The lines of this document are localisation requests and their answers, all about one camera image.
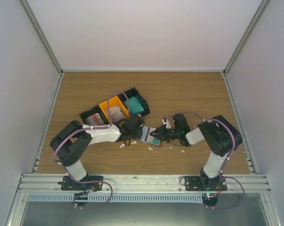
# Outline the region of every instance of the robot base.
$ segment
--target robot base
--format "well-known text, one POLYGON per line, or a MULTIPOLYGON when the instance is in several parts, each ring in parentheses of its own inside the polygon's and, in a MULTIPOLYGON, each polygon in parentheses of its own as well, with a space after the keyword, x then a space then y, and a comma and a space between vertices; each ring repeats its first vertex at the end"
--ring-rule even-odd
POLYGON ((218 192, 219 191, 219 187, 221 191, 227 191, 227 185, 223 185, 223 182, 225 181, 225 179, 223 179, 222 181, 218 181, 215 184, 212 184, 210 187, 205 188, 203 186, 203 183, 201 181, 201 177, 200 176, 186 176, 184 177, 185 179, 185 186, 186 186, 186 191, 215 191, 218 192))
MULTIPOLYGON (((92 181, 92 180, 103 180, 102 176, 86 176, 84 180, 81 181, 92 181)), ((61 185, 62 191, 86 191, 86 190, 93 190, 94 192, 101 191, 103 185, 99 184, 97 186, 96 183, 89 183, 89 184, 79 184, 73 181, 69 176, 64 176, 62 182, 58 182, 61 185)))

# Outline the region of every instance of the glass panel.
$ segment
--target glass panel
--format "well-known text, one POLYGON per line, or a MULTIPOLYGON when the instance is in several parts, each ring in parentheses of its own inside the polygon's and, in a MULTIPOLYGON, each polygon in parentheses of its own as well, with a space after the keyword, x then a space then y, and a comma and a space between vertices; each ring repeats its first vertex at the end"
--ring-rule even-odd
MULTIPOLYGON (((218 206, 236 204, 242 195, 222 194, 218 206)), ((117 203, 74 209, 70 202, 28 202, 23 226, 265 226, 258 194, 248 194, 232 210, 208 210, 196 203, 117 203)))

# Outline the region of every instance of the white wall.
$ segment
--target white wall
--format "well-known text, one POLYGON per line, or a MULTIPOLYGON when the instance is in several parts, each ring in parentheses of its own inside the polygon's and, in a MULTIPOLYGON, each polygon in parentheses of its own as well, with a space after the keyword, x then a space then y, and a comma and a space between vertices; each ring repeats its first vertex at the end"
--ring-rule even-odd
POLYGON ((228 77, 284 221, 284 0, 271 1, 228 77))
POLYGON ((29 0, 64 70, 225 68, 260 0, 29 0))
POLYGON ((0 1, 0 226, 22 172, 30 172, 55 70, 18 0, 0 1))

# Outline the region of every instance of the green sponge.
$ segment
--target green sponge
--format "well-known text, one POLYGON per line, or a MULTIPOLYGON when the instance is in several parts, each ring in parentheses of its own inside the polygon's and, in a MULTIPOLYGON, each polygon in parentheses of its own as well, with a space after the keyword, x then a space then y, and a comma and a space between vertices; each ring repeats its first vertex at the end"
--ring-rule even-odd
POLYGON ((144 112, 144 109, 137 98, 131 97, 128 99, 128 101, 131 114, 141 114, 142 112, 144 112))

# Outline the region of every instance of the wooden surface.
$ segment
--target wooden surface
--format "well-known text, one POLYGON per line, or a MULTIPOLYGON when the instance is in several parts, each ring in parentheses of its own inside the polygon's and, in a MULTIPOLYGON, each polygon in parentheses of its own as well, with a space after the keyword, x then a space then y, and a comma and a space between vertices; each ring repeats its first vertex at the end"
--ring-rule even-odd
MULTIPOLYGON (((162 117, 173 113, 195 111, 205 119, 222 114, 237 128, 220 73, 65 73, 37 173, 65 173, 61 165, 52 162, 51 139, 70 121, 81 122, 79 113, 105 101, 112 91, 132 87, 138 89, 149 105, 150 114, 144 117, 147 126, 159 127, 162 117)), ((185 116, 190 128, 200 123, 199 118, 191 114, 185 116)), ((199 174, 210 153, 205 141, 188 148, 167 143, 162 147, 139 142, 122 148, 120 145, 120 142, 90 145, 81 157, 87 172, 199 174)), ((224 172, 249 173, 242 145, 233 153, 224 172)))

